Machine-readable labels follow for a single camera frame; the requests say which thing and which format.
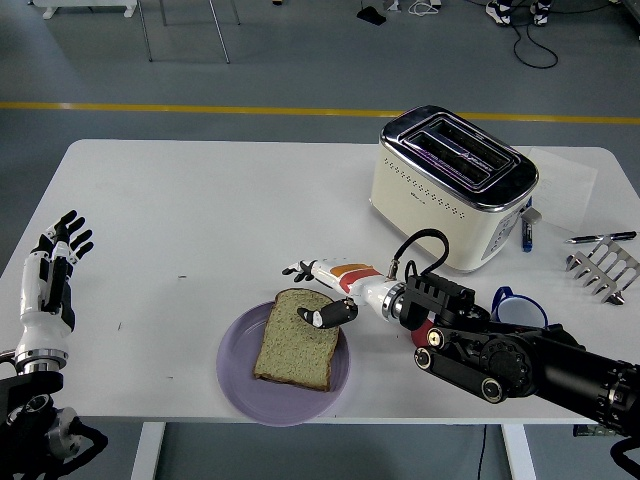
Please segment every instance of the cream toaster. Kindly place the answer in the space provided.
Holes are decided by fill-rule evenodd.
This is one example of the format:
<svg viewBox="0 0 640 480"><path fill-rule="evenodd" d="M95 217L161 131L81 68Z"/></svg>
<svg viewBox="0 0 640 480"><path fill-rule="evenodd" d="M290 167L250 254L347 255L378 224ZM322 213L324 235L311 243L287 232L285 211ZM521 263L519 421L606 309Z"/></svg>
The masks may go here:
<svg viewBox="0 0 640 480"><path fill-rule="evenodd" d="M423 228L449 239L446 265L471 271L504 247L538 182L529 159L459 116L418 107L380 134L371 204L406 235ZM435 257L438 239L418 241Z"/></svg>

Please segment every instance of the paper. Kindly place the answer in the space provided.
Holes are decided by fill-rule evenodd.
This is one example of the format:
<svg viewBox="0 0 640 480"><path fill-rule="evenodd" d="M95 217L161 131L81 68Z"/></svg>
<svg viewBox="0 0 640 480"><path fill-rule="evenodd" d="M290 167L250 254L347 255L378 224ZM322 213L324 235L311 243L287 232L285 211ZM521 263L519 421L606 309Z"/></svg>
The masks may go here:
<svg viewBox="0 0 640 480"><path fill-rule="evenodd" d="M578 232L598 171L540 148L532 148L527 158L535 163L540 175L533 191L533 206L542 220Z"/></svg>

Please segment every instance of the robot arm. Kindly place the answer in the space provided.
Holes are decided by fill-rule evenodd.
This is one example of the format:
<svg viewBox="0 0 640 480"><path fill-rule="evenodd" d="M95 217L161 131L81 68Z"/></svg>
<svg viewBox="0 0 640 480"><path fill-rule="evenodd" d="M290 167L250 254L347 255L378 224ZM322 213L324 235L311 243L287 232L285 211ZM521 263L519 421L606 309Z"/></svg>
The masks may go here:
<svg viewBox="0 0 640 480"><path fill-rule="evenodd" d="M69 280L73 266L93 248L91 230L71 240L84 224L84 218L76 217L75 211L69 212L49 227L24 263L24 332L15 350L0 354L0 363L12 363L17 374L0 380L0 480L18 473L24 473L23 479L43 472L46 478L67 475L91 461L108 442L83 425L72 408L56 409L51 397L62 389L66 337L75 326ZM78 455L83 437L93 446Z"/></svg>
<svg viewBox="0 0 640 480"><path fill-rule="evenodd" d="M68 358L66 337L75 327L69 280L73 266L93 248L91 230L70 236L84 225L69 212L41 235L24 263L20 322L24 333L15 350L18 374L57 371Z"/></svg>
<svg viewBox="0 0 640 480"><path fill-rule="evenodd" d="M587 352L559 324L533 328L491 321L489 312L475 304L473 290L432 272L446 259L446 248L420 274L414 266L412 275L407 268L405 282L395 280L400 254L418 236L401 247L386 277L362 264L325 261L300 262L283 273L298 272L296 281L315 278L411 331L428 323L425 344L414 352L417 366L487 402L536 395L631 436L614 446L611 455L640 478L640 466L624 456L640 447L640 366ZM371 274L356 275L351 282L345 279L346 266ZM307 311L298 313L319 326Z"/></svg>

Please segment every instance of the chair leg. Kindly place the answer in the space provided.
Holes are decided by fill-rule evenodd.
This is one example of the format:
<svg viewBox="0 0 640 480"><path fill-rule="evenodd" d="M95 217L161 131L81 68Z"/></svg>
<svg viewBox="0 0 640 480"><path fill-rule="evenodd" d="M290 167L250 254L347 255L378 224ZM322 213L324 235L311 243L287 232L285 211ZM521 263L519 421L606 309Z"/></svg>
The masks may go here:
<svg viewBox="0 0 640 480"><path fill-rule="evenodd" d="M236 23L240 25L240 17L238 17L238 10L236 9L236 2L234 0L229 0L231 2L231 8L233 9L233 14L236 17Z"/></svg>
<svg viewBox="0 0 640 480"><path fill-rule="evenodd" d="M224 45L224 39L222 38L222 31L220 30L220 24L218 23L218 17L216 15L216 9L213 7L213 1L209 0L209 5L211 6L211 13L213 14L213 21L216 22L216 29L218 30L218 36L220 37L220 44L222 45L222 50L224 51L224 58L227 59L227 63L231 63L229 61L229 55L227 54L227 47Z"/></svg>
<svg viewBox="0 0 640 480"><path fill-rule="evenodd" d="M164 2L160 0L160 15L162 15L162 25L167 26L167 17L164 14Z"/></svg>
<svg viewBox="0 0 640 480"><path fill-rule="evenodd" d="M153 62L151 58L151 48L149 47L149 36L147 35L147 27L144 24L144 14L142 13L142 2L140 0L136 0L138 4L138 11L140 12L140 22L142 23L142 33L144 34L144 44L147 47L147 57L150 62Z"/></svg>

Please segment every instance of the pen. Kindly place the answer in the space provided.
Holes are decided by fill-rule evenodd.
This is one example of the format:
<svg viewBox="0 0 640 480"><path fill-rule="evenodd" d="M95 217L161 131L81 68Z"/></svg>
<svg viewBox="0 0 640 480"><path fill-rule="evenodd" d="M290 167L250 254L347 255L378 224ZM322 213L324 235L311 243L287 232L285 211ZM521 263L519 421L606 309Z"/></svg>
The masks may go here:
<svg viewBox="0 0 640 480"><path fill-rule="evenodd" d="M599 242L604 237L611 237L611 240L633 240L636 238L637 232L619 232L610 233L608 235L587 235L585 237L573 237L569 240L565 240L564 243L593 243Z"/></svg>
<svg viewBox="0 0 640 480"><path fill-rule="evenodd" d="M527 208L529 208L532 204L532 199L529 198L527 202ZM524 218L522 219L522 251L523 252L531 252L533 248L533 226L527 222Z"/></svg>

